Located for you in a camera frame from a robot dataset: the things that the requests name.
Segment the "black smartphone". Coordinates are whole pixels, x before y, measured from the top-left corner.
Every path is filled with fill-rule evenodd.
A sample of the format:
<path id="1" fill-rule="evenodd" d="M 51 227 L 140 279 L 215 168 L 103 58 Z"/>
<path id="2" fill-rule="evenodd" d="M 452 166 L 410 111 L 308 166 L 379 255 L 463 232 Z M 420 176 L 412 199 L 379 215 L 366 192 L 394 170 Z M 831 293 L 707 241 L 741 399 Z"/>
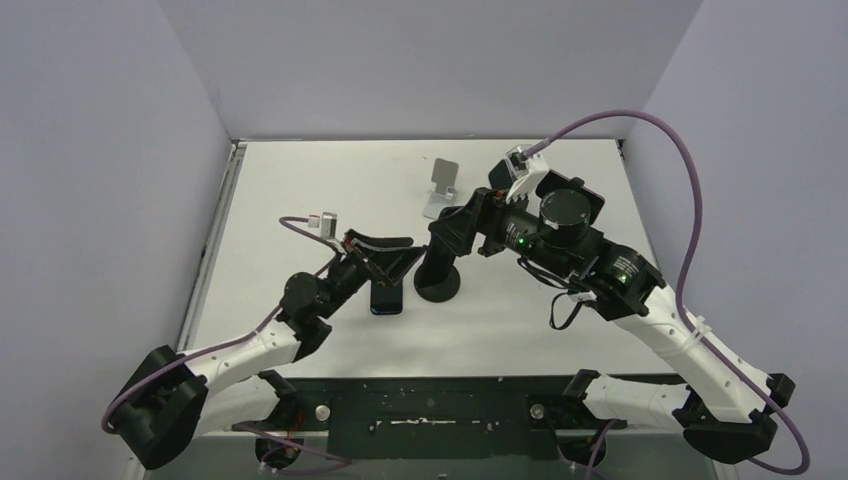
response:
<path id="1" fill-rule="evenodd" d="M 375 316 L 393 316 L 403 312 L 403 284 L 380 285 L 371 283 L 369 310 Z"/>

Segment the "black pole phone stand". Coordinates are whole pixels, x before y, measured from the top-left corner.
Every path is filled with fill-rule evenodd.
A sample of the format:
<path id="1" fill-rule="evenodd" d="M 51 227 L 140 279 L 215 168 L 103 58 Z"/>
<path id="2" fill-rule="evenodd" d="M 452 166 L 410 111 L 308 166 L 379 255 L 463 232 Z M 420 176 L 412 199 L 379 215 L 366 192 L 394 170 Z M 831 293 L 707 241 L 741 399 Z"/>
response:
<path id="1" fill-rule="evenodd" d="M 420 298 L 431 303 L 453 299 L 460 290 L 461 277 L 454 265 L 456 256 L 428 252 L 416 270 L 413 285 Z"/>

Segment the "white folding phone stand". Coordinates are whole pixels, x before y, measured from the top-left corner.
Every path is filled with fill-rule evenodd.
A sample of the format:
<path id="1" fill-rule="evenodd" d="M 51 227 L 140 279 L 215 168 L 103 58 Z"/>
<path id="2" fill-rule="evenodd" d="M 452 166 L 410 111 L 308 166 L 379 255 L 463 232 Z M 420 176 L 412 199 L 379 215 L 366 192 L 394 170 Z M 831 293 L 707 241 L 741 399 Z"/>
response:
<path id="1" fill-rule="evenodd" d="M 422 210 L 422 216 L 435 220 L 440 213 L 454 205 L 456 196 L 455 183 L 458 177 L 459 165 L 443 158 L 436 158 L 431 171 L 432 188 Z"/>

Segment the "clear-case phone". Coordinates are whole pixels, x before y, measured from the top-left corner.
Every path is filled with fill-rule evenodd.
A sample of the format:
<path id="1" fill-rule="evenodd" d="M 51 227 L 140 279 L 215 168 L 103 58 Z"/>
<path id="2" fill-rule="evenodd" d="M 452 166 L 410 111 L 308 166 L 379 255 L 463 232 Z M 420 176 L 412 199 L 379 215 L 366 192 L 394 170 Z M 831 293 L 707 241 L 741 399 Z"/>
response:
<path id="1" fill-rule="evenodd" d="M 492 190 L 509 190 L 513 178 L 506 159 L 501 159 L 488 173 L 488 181 Z"/>

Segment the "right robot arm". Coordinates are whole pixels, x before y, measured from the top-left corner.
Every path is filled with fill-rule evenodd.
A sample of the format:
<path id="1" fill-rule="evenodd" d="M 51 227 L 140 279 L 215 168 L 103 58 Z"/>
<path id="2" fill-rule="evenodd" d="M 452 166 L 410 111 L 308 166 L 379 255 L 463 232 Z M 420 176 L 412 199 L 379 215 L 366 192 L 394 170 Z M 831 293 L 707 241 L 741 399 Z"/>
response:
<path id="1" fill-rule="evenodd" d="M 580 370 L 562 400 L 570 424 L 586 427 L 597 419 L 650 426 L 681 434 L 724 464 L 754 460 L 771 447 L 794 382 L 747 364 L 689 313 L 639 252 L 595 229 L 601 203 L 591 191 L 559 188 L 546 192 L 532 214 L 505 191 L 480 188 L 430 223 L 415 288 L 433 303 L 452 299 L 459 288 L 454 262 L 474 250 L 477 237 L 482 256 L 514 252 L 538 281 L 633 335 L 679 377 L 676 384 L 651 384 Z"/>

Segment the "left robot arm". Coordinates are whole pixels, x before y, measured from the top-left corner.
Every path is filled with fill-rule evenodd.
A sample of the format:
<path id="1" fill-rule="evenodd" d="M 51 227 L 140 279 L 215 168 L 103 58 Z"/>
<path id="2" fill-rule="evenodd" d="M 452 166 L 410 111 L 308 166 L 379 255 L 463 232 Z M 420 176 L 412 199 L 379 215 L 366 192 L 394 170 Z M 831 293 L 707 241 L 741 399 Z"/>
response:
<path id="1" fill-rule="evenodd" d="M 107 406 L 102 430 L 154 470 L 194 439 L 233 424 L 287 427 L 297 404 L 274 368 L 313 354 L 332 331 L 328 319 L 354 294 L 368 283 L 397 285 L 425 252 L 410 237 L 347 231 L 323 269 L 286 281 L 278 304 L 252 330 L 201 349 L 149 352 Z"/>

